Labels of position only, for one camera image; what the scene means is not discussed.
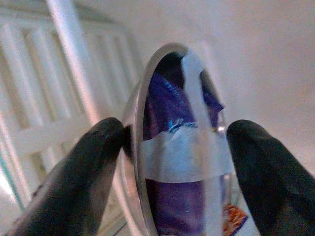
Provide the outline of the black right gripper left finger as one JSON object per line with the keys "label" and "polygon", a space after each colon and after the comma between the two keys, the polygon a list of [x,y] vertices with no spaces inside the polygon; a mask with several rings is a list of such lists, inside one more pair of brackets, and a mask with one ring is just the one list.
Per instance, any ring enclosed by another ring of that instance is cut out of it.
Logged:
{"label": "black right gripper left finger", "polygon": [[107,204],[125,128],[93,126],[49,173],[14,223],[16,236],[95,236]]}

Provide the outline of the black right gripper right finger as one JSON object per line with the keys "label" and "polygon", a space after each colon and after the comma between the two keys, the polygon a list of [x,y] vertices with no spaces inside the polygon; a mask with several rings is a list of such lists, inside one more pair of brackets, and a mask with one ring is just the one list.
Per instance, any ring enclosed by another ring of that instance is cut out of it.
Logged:
{"label": "black right gripper right finger", "polygon": [[315,179],[262,126],[237,120],[227,129],[237,180],[262,236],[315,234]]}

